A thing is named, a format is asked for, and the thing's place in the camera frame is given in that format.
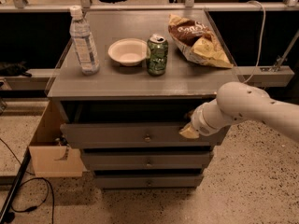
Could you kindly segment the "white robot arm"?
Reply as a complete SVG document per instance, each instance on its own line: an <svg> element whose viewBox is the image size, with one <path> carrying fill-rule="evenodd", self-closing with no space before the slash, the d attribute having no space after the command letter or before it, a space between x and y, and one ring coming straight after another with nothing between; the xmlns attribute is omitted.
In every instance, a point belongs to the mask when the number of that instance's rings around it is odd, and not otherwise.
<svg viewBox="0 0 299 224"><path fill-rule="evenodd" d="M179 134L196 139L245 120L259 121L299 142L299 106L274 100L266 91L240 82L222 85L214 100L196 107Z"/></svg>

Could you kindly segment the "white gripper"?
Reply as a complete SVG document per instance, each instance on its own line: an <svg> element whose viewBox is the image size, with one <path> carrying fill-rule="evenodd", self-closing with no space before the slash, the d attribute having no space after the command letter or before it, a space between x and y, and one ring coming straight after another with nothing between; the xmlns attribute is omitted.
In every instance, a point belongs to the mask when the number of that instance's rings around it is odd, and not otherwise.
<svg viewBox="0 0 299 224"><path fill-rule="evenodd" d="M188 139L197 139L199 134L210 136L228 125L228 116L225 115L216 102L203 103L194 110L186 113L186 119L191 123L179 130L179 134Z"/></svg>

